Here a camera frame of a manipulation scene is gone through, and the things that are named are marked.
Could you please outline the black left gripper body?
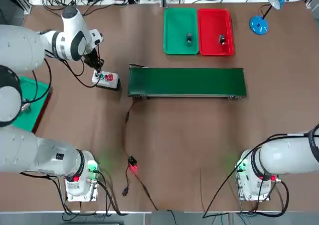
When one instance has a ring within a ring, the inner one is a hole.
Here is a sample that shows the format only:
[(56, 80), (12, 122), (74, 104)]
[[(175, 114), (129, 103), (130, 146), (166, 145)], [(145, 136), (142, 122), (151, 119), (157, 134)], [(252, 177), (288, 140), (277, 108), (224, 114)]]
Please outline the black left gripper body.
[(88, 66), (99, 66), (99, 56), (96, 49), (93, 49), (90, 53), (84, 54), (84, 63)]

